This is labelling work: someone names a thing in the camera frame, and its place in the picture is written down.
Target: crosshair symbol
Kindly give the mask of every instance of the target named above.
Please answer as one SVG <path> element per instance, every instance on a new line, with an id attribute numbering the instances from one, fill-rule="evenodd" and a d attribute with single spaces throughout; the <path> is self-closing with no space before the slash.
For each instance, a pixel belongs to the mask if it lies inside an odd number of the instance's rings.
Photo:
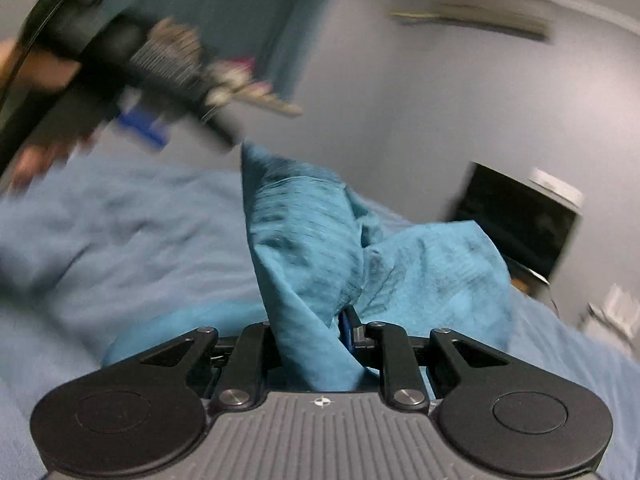
<path id="1" fill-rule="evenodd" d="M 328 406 L 329 404 L 331 404 L 331 399 L 327 399 L 325 396 L 322 396 L 322 397 L 318 397 L 317 399 L 314 399 L 313 403 L 324 410 L 325 406 Z"/>

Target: air conditioner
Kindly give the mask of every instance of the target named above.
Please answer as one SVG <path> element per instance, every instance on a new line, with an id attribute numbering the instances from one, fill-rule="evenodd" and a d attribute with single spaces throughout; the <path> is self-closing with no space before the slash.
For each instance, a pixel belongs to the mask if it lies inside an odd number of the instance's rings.
<path id="1" fill-rule="evenodd" d="M 427 12 L 392 15 L 406 23 L 448 23 L 548 41 L 556 8 L 548 0 L 430 0 Z"/>

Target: teal curtain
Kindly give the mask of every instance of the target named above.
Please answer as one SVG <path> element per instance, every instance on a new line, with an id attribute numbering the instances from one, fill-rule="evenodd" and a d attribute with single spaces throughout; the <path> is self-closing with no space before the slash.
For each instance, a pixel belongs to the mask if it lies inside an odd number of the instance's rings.
<path id="1" fill-rule="evenodd" d="M 111 17 L 126 9 L 195 26 L 222 57 L 254 57 L 255 75 L 291 98 L 327 0 L 104 0 Z"/>

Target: metal screw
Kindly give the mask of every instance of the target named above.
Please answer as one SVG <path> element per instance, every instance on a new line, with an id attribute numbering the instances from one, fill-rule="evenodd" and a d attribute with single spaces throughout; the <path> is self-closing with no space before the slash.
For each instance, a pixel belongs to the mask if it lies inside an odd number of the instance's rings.
<path id="1" fill-rule="evenodd" d="M 415 406 L 423 402 L 424 393 L 410 388 L 403 388 L 402 390 L 396 390 L 394 400 L 405 406 Z"/>
<path id="2" fill-rule="evenodd" d="M 218 397 L 222 404 L 226 404 L 227 406 L 242 406 L 245 402 L 249 400 L 249 394 L 244 390 L 225 390 Z"/>

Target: blue bed sheet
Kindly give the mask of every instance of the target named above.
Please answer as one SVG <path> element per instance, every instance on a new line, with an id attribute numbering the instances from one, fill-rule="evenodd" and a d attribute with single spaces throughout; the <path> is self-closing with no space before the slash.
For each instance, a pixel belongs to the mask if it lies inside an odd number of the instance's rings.
<path id="1" fill-rule="evenodd" d="M 390 231 L 408 222 L 368 203 Z M 92 155 L 0 204 L 0 479 L 44 470 L 28 416 L 48 390 L 95 370 L 137 322 L 199 304 L 260 300 L 238 173 Z M 640 370 L 512 295 L 509 352 L 609 405 L 608 480 L 640 478 Z"/>

